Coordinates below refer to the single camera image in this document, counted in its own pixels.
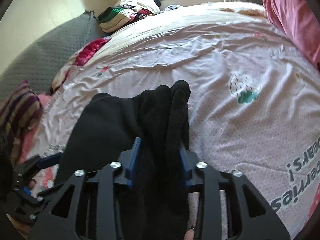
pile of clothes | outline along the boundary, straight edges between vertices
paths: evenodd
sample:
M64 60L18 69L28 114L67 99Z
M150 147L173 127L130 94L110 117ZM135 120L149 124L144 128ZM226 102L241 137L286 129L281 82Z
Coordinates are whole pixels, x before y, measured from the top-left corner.
M105 33L114 33L122 27L153 15L155 14L142 7L114 6L109 7L98 16L98 23Z

metal screw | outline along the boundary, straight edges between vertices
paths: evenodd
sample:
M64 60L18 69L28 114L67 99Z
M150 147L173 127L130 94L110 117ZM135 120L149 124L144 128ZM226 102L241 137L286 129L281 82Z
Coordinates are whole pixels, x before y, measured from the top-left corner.
M196 166L199 169L205 169L206 167L208 167L207 163L204 163L204 162L199 162L199 163L196 164Z
M243 175L243 172L239 171L239 170L234 170L232 172L232 175L235 176L235 177L241 177Z
M36 219L36 215L34 215L34 214L31 214L30 216L29 216L29 218L31 219L31 220L35 220Z
M112 168L119 168L119 167L121 167L121 162L112 162L112 163L110 163L110 166Z
M75 171L75 175L76 175L77 177L83 176L83 175L84 175L84 170L77 170L77 171Z

purple striped cloth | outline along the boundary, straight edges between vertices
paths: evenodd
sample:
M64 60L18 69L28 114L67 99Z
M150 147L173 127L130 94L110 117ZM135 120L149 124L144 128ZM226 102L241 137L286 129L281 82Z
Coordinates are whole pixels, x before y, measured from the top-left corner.
M38 96L30 88L28 81L21 82L0 107L0 128L5 130L6 152L14 165L21 154L21 139L25 131L40 120L42 105Z

bed sheet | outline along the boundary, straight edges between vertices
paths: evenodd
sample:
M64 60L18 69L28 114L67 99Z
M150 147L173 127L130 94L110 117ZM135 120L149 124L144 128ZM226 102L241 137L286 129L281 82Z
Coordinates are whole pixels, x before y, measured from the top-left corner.
M130 98L183 79L191 90L190 150L220 171L243 171L293 238L317 204L320 74L265 18L217 6L139 21L113 34L83 67L68 62L69 76L44 109L29 157L65 145L95 94ZM46 172L37 175L37 190ZM189 204L194 225L197 194Z

gray quilt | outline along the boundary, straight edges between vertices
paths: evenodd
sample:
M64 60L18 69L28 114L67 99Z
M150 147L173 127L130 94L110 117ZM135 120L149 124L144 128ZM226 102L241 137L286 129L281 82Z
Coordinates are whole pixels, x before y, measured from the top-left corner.
M86 43L106 36L93 15L85 11L26 48L0 76L0 105L25 79L34 92L49 93L53 78L68 58Z

